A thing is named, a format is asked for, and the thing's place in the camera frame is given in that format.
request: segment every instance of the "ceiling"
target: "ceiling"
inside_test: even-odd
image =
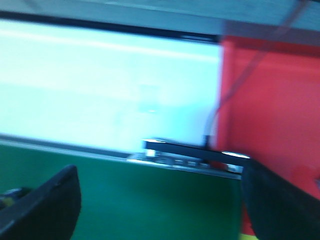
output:
[[[0,9],[156,29],[263,38],[272,26],[281,24],[297,2],[298,0],[1,0]],[[297,38],[298,40],[291,42],[299,43],[303,36],[311,38],[311,44],[320,46],[320,2],[310,1],[293,27],[298,31],[287,38],[288,42],[290,38]]]

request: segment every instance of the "cable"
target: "cable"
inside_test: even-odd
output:
[[[231,86],[230,90],[227,92],[225,96],[221,98],[221,101],[216,108],[215,111],[212,111],[208,117],[208,121],[205,126],[205,135],[204,135],[204,148],[209,148],[209,141],[212,137],[212,127],[216,123],[216,118],[218,116],[221,108],[237,93],[239,88],[245,83],[248,77],[253,73],[262,59],[266,56],[266,54],[272,49],[275,42],[278,41],[281,37],[283,37],[289,30],[291,24],[297,19],[299,14],[306,8],[309,0],[299,0],[297,7],[289,13],[288,17],[284,19],[282,24],[270,34],[269,39],[267,39],[260,50],[253,56],[248,65],[241,72],[239,77],[234,81],[234,84]]]

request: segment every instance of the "green chalkboard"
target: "green chalkboard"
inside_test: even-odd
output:
[[[36,188],[68,164],[82,191],[72,240],[238,239],[238,180],[0,142],[0,192]]]

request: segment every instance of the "black object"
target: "black object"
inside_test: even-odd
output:
[[[77,168],[69,165],[0,211],[0,240],[69,240],[80,209]]]
[[[186,145],[168,140],[145,139],[144,148],[163,153],[178,154],[182,156],[215,161],[224,164],[243,166],[249,157],[229,155],[221,151],[204,149],[194,145]]]
[[[243,198],[259,240],[319,240],[320,201],[251,159]]]
[[[0,210],[10,207],[16,201],[23,198],[25,195],[31,192],[30,188],[19,187],[10,189],[2,194],[0,194]]]

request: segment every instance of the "whiteboard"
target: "whiteboard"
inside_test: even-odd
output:
[[[140,152],[141,139],[203,143],[218,45],[0,21],[0,133]]]

